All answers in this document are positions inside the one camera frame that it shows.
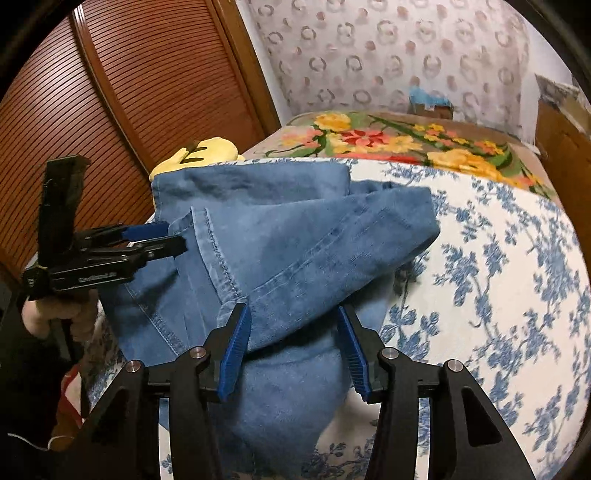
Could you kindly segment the left hand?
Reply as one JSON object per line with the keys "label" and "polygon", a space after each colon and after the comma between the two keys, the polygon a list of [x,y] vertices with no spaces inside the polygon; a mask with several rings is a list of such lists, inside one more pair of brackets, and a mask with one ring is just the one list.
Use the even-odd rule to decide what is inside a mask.
{"label": "left hand", "polygon": [[21,317],[26,330],[34,337],[46,339],[54,320],[71,321],[69,328],[76,342],[90,340],[98,315],[98,294],[90,290],[83,301],[63,302],[56,299],[26,300]]}

